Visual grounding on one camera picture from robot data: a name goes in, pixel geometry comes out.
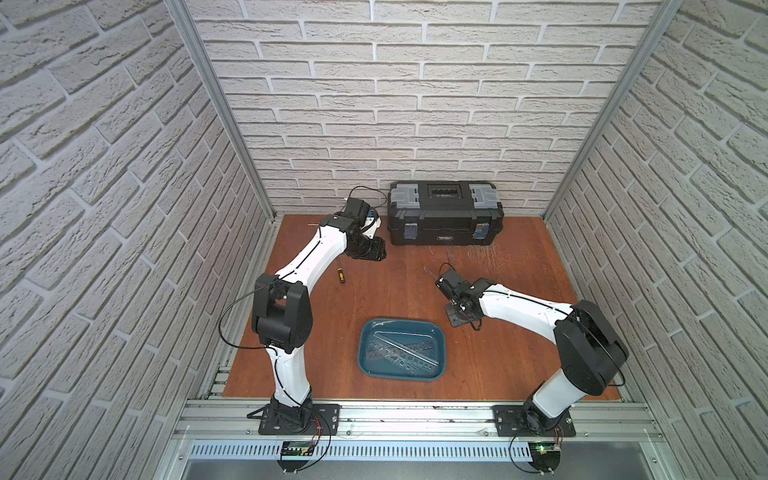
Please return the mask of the clear triangular scale ruler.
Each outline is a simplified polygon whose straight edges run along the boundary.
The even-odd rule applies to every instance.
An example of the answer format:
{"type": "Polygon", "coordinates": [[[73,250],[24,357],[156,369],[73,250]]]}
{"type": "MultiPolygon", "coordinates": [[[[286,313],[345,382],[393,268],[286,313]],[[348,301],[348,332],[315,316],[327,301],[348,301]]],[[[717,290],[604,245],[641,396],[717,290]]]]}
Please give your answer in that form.
{"type": "Polygon", "coordinates": [[[369,361],[385,360],[395,365],[415,362],[436,366],[442,362],[436,341],[429,336],[408,336],[394,332],[374,333],[365,351],[369,361]]]}

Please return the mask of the clear stencil ruler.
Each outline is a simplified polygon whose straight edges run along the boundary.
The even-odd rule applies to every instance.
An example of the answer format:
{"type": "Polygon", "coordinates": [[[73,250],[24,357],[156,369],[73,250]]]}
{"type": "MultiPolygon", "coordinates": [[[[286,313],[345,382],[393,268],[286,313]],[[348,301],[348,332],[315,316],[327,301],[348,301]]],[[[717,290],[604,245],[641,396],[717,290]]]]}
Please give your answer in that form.
{"type": "Polygon", "coordinates": [[[409,376],[433,376],[440,371],[440,364],[406,346],[395,342],[374,339],[365,350],[365,360],[384,361],[397,372],[409,376]]]}
{"type": "Polygon", "coordinates": [[[384,362],[399,369],[415,369],[421,366],[421,360],[414,351],[405,345],[380,337],[374,337],[365,350],[364,360],[368,364],[384,362]]]}
{"type": "Polygon", "coordinates": [[[404,344],[383,337],[374,337],[364,351],[364,359],[374,360],[416,360],[436,364],[436,348],[432,341],[404,344]]]}

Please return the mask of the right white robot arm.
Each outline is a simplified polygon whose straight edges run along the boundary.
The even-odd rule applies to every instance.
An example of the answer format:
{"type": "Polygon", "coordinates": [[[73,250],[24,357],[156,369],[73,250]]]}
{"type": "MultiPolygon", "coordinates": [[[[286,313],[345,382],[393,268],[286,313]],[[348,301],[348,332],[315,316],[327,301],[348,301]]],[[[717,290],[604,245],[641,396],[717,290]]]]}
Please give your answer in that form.
{"type": "Polygon", "coordinates": [[[473,283],[450,269],[436,281],[449,300],[454,327],[480,328],[486,317],[506,321],[556,346],[560,368],[525,401],[519,415],[527,430],[554,429],[570,406],[586,396],[600,396],[621,374],[628,348],[599,306],[549,301],[481,278],[473,283]]]}

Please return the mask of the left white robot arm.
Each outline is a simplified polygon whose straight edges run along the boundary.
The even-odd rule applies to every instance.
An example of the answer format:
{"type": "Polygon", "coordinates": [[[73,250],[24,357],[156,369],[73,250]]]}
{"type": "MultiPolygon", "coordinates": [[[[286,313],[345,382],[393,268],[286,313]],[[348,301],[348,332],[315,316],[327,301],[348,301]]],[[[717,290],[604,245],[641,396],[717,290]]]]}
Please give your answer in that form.
{"type": "Polygon", "coordinates": [[[381,261],[385,242],[376,235],[377,212],[335,213],[323,219],[308,244],[276,273],[258,277],[253,292],[252,330],[270,358],[275,393],[270,405],[300,418],[311,412],[311,385],[304,345],[312,331],[310,294],[337,257],[381,261]]]}

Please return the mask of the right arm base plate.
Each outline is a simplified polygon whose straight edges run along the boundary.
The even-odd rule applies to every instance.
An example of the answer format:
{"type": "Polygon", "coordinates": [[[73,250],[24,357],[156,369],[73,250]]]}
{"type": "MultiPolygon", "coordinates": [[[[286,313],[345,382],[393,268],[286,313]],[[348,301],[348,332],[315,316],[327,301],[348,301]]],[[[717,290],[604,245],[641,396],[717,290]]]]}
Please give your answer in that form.
{"type": "Polygon", "coordinates": [[[549,418],[533,405],[501,404],[491,407],[499,437],[575,437],[576,430],[566,408],[556,417],[549,418]]]}

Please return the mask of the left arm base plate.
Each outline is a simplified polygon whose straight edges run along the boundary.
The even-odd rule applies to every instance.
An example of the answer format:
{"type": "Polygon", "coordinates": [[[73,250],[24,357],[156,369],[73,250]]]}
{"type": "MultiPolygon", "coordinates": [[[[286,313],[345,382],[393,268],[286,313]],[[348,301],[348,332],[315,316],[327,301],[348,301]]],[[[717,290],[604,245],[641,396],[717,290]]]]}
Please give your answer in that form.
{"type": "Polygon", "coordinates": [[[258,433],[266,436],[310,436],[320,432],[321,436],[335,436],[340,410],[338,403],[288,407],[270,402],[261,411],[258,433]]]}

